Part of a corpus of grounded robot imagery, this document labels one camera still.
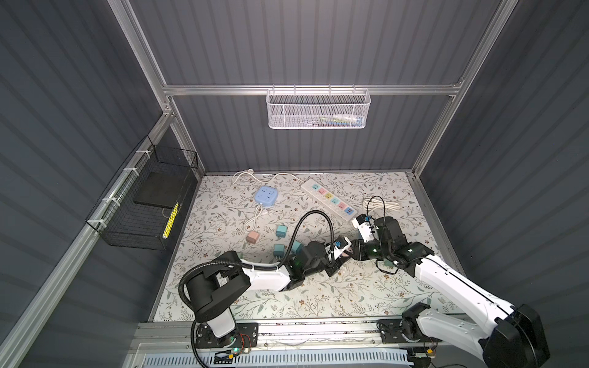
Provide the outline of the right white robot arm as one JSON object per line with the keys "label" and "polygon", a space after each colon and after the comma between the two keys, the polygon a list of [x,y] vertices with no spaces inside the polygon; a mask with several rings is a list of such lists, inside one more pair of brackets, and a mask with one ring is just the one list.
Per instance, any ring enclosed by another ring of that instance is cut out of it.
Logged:
{"label": "right white robot arm", "polygon": [[488,367],[541,367],[551,356],[539,314],[485,291],[420,242],[409,242],[396,219],[359,215],[352,224],[361,238],[349,252],[358,261],[389,261],[448,298],[470,322],[418,302],[402,314],[400,331],[409,342],[432,338],[482,360]]}

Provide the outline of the pink plug cube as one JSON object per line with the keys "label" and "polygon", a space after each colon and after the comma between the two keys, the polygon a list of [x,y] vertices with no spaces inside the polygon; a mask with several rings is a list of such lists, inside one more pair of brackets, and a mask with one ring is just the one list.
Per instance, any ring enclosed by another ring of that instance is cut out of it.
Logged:
{"label": "pink plug cube", "polygon": [[246,241],[250,244],[256,244],[259,239],[260,239],[260,234],[256,231],[250,231],[247,235],[246,235]]}

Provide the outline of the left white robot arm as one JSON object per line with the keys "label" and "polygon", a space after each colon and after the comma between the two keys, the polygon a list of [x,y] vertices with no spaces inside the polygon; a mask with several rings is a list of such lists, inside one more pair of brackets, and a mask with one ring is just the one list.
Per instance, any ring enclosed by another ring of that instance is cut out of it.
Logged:
{"label": "left white robot arm", "polygon": [[235,251],[227,251],[187,271],[180,279],[178,293],[193,312],[195,322],[208,327],[216,340],[227,345],[239,334],[230,308],[244,293],[291,291],[302,286],[308,276],[333,274],[343,265],[341,256],[351,246],[351,240],[344,236],[334,245],[310,242],[275,265],[247,262]]}

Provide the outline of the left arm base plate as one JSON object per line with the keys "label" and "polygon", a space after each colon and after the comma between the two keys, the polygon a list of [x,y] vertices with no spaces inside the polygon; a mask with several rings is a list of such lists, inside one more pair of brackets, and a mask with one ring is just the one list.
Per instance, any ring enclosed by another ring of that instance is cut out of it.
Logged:
{"label": "left arm base plate", "polygon": [[216,337],[208,324],[199,325],[194,342],[199,349],[252,348],[258,344],[259,324],[238,322],[235,328],[223,337]]}

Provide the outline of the long white power strip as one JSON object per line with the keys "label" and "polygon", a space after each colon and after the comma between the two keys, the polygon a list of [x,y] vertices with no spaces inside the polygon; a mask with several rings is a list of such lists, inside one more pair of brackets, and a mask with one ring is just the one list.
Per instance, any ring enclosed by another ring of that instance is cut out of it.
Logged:
{"label": "long white power strip", "polygon": [[351,222],[359,215],[356,208],[347,200],[335,195],[332,191],[313,179],[308,179],[304,182],[301,185],[301,189],[344,222]]}

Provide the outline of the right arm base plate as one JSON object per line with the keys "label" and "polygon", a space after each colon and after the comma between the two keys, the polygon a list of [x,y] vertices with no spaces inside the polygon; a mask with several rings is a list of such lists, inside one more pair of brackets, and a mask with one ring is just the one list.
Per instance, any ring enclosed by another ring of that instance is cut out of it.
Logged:
{"label": "right arm base plate", "polygon": [[416,322],[402,317],[379,319],[377,330],[383,343],[431,343],[437,345],[440,342],[440,339],[423,334]]}

